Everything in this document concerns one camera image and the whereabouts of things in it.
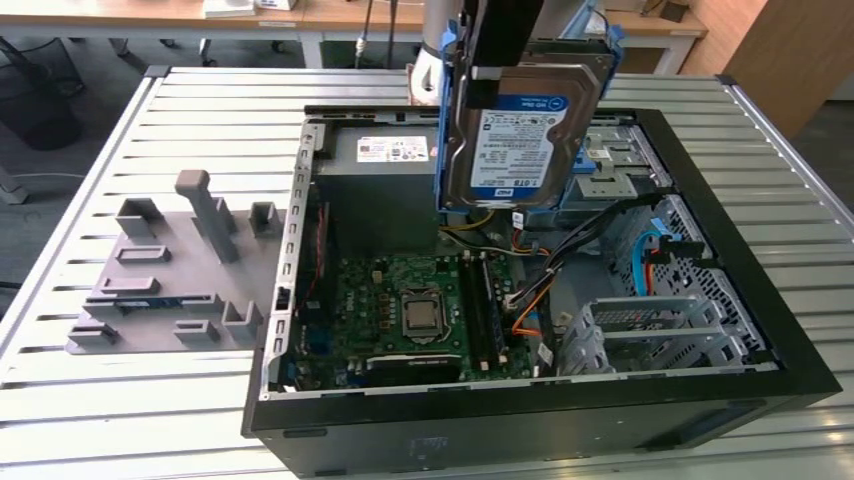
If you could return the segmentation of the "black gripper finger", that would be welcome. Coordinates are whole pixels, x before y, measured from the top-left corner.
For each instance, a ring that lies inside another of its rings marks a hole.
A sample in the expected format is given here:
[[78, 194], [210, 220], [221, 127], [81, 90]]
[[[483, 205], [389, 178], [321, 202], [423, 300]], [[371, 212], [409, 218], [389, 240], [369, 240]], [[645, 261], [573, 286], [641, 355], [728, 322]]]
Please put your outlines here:
[[493, 106], [501, 69], [513, 67], [535, 25], [533, 1], [464, 2], [464, 106]]

